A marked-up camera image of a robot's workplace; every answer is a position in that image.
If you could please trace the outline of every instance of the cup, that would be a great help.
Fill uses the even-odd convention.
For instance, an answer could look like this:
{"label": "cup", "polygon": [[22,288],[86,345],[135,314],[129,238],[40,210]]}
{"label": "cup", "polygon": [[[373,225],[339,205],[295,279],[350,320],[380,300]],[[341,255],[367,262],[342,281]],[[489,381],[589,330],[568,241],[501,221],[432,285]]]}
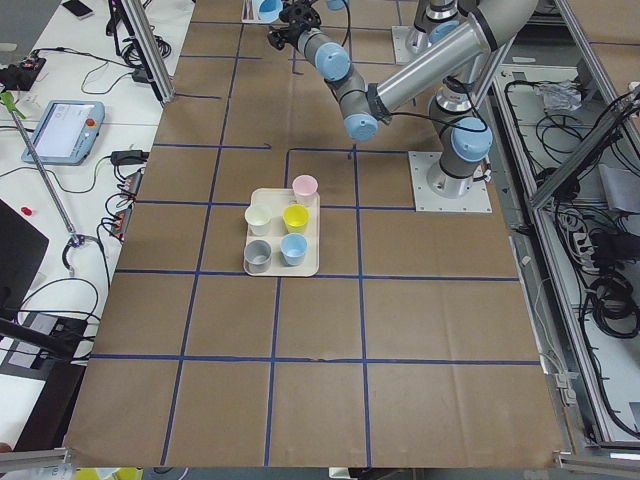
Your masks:
{"label": "cup", "polygon": [[311,206],[318,193],[318,181],[311,175],[300,175],[291,184],[296,202],[305,207]]}
{"label": "cup", "polygon": [[244,219],[254,235],[262,237],[271,229],[271,209],[266,205],[251,205],[244,212]]}
{"label": "cup", "polygon": [[264,273],[271,266],[271,245],[254,240],[244,247],[244,262],[249,273]]}
{"label": "cup", "polygon": [[304,257],[307,254],[307,239],[299,233],[290,233],[282,237],[280,241],[280,250],[282,256],[287,265],[293,267],[300,265],[304,262]]}
{"label": "cup", "polygon": [[272,23],[278,20],[282,11],[282,0],[252,0],[254,17],[261,23]]}
{"label": "cup", "polygon": [[282,214],[289,233],[304,233],[309,223],[309,210],[303,205],[289,205]]}

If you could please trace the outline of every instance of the yellow cup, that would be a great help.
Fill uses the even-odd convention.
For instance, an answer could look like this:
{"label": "yellow cup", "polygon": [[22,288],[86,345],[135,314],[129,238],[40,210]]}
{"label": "yellow cup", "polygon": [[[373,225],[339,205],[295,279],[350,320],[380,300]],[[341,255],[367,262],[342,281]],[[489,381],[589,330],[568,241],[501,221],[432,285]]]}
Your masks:
{"label": "yellow cup", "polygon": [[302,205],[289,205],[282,214],[289,233],[304,233],[309,223],[309,210]]}

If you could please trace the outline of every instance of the gray cup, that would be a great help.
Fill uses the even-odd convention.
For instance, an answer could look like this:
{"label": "gray cup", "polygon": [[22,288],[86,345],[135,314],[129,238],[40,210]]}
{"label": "gray cup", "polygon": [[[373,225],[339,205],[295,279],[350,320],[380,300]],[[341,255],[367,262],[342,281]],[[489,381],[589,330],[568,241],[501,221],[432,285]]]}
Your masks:
{"label": "gray cup", "polygon": [[271,245],[254,240],[244,247],[244,262],[249,273],[264,273],[271,266]]}

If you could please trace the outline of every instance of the blue joint cap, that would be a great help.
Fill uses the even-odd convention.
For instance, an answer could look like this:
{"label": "blue joint cap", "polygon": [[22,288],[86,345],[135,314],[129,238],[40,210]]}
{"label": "blue joint cap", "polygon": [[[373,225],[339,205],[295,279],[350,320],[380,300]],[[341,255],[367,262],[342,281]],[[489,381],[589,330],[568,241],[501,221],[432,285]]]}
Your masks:
{"label": "blue joint cap", "polygon": [[378,121],[368,113],[354,113],[344,119],[344,128],[352,140],[366,142],[378,133]]}
{"label": "blue joint cap", "polygon": [[[479,118],[465,117],[456,122],[459,127],[483,130],[484,123]],[[476,163],[487,156],[493,145],[493,133],[489,128],[484,132],[469,132],[454,128],[451,132],[451,145],[456,154],[465,162]]]}
{"label": "blue joint cap", "polygon": [[329,10],[342,10],[345,2],[348,4],[349,0],[344,0],[344,2],[342,0],[327,0],[327,7],[329,7]]}
{"label": "blue joint cap", "polygon": [[429,41],[432,44],[438,43],[440,40],[453,32],[456,28],[458,28],[458,25],[460,25],[460,22],[458,20],[449,20],[448,22],[444,22],[438,25],[433,29],[431,35],[429,35]]}
{"label": "blue joint cap", "polygon": [[320,75],[330,82],[342,80],[351,68],[349,54],[334,42],[325,43],[316,51],[314,63]]}

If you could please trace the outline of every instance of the pink cup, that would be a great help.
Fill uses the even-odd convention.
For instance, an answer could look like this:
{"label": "pink cup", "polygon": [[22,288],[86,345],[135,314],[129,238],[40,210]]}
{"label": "pink cup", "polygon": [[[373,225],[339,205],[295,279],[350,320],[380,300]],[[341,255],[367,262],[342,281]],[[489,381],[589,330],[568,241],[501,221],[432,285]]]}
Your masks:
{"label": "pink cup", "polygon": [[311,175],[300,175],[291,184],[296,202],[305,207],[310,206],[318,195],[318,181]]}

